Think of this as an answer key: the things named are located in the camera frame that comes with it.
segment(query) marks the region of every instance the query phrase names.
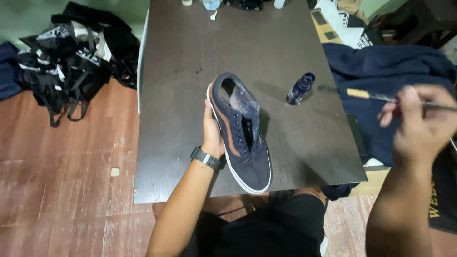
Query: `black watch strap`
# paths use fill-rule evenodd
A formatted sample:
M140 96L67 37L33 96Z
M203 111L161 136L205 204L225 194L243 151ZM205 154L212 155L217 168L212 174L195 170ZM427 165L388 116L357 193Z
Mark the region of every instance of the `black watch strap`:
M214 158L214 156L212 156L211 154L207 154L207 153L203 152L203 150L201 149L200 146L197 146L192 151L191 159L192 160L200 160L201 162L203 162L204 164L210 166L214 170L216 170L219 167L219 165L221 164L221 161L219 161L218 159Z

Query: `sneaker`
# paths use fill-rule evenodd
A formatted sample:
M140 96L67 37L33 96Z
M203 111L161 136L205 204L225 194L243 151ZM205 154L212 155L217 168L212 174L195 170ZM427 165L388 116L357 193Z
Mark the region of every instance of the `sneaker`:
M246 192L265 192L271 168L268 148L259 132L259 102L232 73L220 75L208 86L206 96L221 128L232 175Z

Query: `hand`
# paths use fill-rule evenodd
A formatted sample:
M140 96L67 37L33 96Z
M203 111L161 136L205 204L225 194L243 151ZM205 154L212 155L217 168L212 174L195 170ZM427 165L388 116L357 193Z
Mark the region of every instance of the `hand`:
M394 162L406 165L431 165L441 149L457 130L457 112L422 110L420 101L457 106L449 92L435 85L405 86L398 95L398 104L384 105L379 125L386 127L394 115L402 114L401 127L393 138Z
M220 159L225 153L224 141L221 137L218 121L213 118L213 109L209 101L205 100L205 116L203 117L203 139L202 150Z

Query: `shoe tongue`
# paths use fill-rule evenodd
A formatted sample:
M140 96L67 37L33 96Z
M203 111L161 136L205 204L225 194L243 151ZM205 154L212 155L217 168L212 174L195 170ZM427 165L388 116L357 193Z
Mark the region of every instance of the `shoe tongue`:
M238 110L246 119L251 120L252 139L257 140L260 125L260 104L242 87L235 87L230 96L230 105Z

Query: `paintbrush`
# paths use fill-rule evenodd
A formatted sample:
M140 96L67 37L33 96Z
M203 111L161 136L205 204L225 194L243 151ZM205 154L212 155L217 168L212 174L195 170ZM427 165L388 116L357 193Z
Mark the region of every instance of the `paintbrush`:
M388 96L385 94L381 93L374 93L374 92L368 92L365 90L359 90L359 89L353 89L353 88L329 88L325 86L320 86L318 87L322 91L327 91L327 92L334 92L338 93L341 95L347 95L347 96L352 96L352 97L358 97L358 98L365 98L365 99L378 99L386 102L397 102L397 99L392 96ZM442 109L442 110L449 110L449 111L454 111L457 112L457 107L454 106L447 106L447 105L441 105L437 104L434 102L424 102L421 101L422 103L422 108L424 109Z

